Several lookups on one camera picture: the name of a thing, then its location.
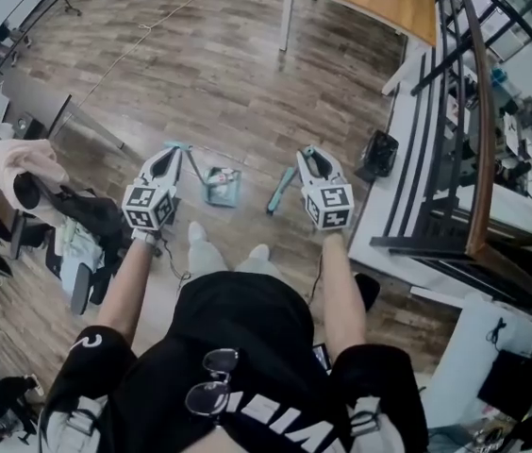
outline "pink towel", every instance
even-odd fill
[[[57,155],[48,140],[1,140],[0,141],[0,190],[16,210],[31,213],[52,227],[62,227],[65,217],[43,196],[33,210],[28,210],[14,193],[14,179],[17,175],[31,173],[40,178],[53,193],[60,191],[59,185],[69,183],[69,175],[57,163]]]

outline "sunglasses lens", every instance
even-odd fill
[[[229,393],[228,385],[223,382],[204,382],[189,391],[185,402],[190,412],[212,416],[224,410]]]
[[[239,362],[239,351],[235,349],[216,349],[206,354],[203,367],[212,373],[231,373]]]

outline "black and white marker cube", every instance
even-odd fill
[[[352,186],[327,185],[305,187],[306,212],[320,230],[345,228],[350,226],[354,196]]]
[[[125,219],[132,228],[159,230],[174,210],[167,188],[129,185],[125,190]]]

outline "forearm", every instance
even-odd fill
[[[366,310],[340,233],[323,243],[324,333],[332,361],[348,347],[365,344]]]
[[[117,330],[129,344],[134,341],[141,316],[152,258],[152,245],[142,240],[132,243],[119,271],[108,286],[107,296],[96,319],[96,325]]]

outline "sleeve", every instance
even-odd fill
[[[136,361],[124,337],[109,327],[87,327],[71,347],[46,399],[46,411],[71,411],[84,396],[112,393]]]
[[[362,398],[379,398],[379,410],[400,433],[406,452],[426,451],[424,407],[405,351],[381,344],[349,347],[335,361],[330,379],[336,394],[352,408]]]

